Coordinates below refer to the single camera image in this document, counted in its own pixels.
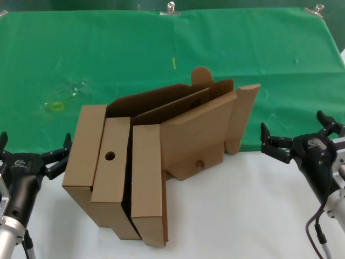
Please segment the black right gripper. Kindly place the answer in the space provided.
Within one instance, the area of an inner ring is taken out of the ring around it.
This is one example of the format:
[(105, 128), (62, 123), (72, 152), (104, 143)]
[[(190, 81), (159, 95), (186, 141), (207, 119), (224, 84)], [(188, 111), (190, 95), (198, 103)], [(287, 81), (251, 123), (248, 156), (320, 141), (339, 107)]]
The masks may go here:
[(293, 140), (271, 136), (268, 128), (262, 122), (260, 140), (262, 153), (286, 164), (289, 164), (293, 157), (316, 198), (319, 202), (323, 202), (327, 198), (326, 193), (331, 194), (336, 191), (337, 186), (334, 182), (329, 181), (335, 155), (330, 139), (322, 134), (344, 134), (344, 124), (325, 115), (321, 110), (317, 111), (316, 118), (322, 125), (319, 134), (304, 134)]

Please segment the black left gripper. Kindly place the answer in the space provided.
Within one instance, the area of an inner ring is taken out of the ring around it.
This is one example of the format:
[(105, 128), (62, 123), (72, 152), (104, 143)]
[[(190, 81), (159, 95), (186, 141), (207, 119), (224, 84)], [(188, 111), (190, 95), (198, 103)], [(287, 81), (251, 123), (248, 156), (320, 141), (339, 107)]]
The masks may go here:
[(67, 133), (63, 147), (55, 151), (40, 154), (10, 153), (5, 150), (8, 142), (7, 132), (0, 136), (1, 161), (4, 162), (1, 172), (10, 194), (10, 201), (4, 212), (21, 224), (28, 224), (45, 176), (54, 180), (62, 174), (67, 166), (72, 139)]

